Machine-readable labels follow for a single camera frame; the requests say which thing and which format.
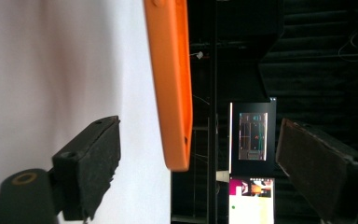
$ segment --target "cable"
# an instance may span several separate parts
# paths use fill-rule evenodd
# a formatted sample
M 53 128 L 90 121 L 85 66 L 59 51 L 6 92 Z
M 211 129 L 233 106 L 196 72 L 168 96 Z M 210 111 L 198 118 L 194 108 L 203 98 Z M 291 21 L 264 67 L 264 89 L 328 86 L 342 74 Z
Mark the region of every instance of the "cable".
M 349 44 L 351 44 L 352 47 L 358 49 L 358 47 L 353 43 L 353 39 L 357 36 L 357 31 L 353 31 L 350 36 L 348 37 L 348 41 L 338 50 L 338 57 L 340 59 L 342 59 L 345 62 L 349 62 L 349 63 L 358 63 L 358 60 L 349 60 L 343 57 L 343 55 L 341 54 L 341 51 L 343 49 L 345 49 Z
M 193 94 L 193 97 L 194 97 L 194 98 L 197 98 L 197 99 L 201 100 L 203 103 L 209 105 L 209 102 L 208 102 L 208 101 L 206 101 L 206 100 L 200 98 L 199 96 L 196 96 L 196 95 Z

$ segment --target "white wall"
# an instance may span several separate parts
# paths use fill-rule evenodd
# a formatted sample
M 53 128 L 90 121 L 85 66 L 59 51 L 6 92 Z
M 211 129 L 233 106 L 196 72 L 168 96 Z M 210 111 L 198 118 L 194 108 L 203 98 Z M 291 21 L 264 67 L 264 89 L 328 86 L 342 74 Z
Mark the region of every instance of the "white wall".
M 169 223 L 143 1 L 0 0 L 0 183 L 49 170 L 55 152 L 112 115 L 122 158 L 92 223 Z

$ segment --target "monitor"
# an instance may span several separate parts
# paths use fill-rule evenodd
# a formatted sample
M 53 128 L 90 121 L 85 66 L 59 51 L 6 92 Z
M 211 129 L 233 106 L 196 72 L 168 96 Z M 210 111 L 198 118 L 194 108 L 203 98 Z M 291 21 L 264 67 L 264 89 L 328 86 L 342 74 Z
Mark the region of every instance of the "monitor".
M 231 177 L 228 224 L 274 223 L 274 178 Z

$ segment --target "foam grip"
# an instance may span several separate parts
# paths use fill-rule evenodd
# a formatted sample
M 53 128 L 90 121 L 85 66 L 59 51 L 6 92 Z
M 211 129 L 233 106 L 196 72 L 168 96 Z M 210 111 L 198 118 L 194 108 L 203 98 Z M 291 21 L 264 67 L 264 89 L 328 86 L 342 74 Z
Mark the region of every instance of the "foam grip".
M 93 219 L 120 160 L 118 116 L 98 119 L 53 156 L 66 220 Z
M 321 219 L 357 216 L 358 151 L 309 124 L 283 119 L 276 162 Z
M 1 223 L 57 223 L 46 171 L 24 170 L 2 182 L 0 187 Z

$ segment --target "black foam pad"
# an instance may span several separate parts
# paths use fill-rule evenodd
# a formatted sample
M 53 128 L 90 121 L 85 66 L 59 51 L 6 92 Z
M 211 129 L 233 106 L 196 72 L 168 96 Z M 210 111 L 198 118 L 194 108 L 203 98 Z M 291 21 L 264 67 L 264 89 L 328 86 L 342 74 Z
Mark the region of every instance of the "black foam pad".
M 118 116 L 95 120 L 53 156 L 66 220 L 93 219 L 120 161 Z
M 309 124 L 283 119 L 276 161 L 325 221 L 358 214 L 358 151 Z

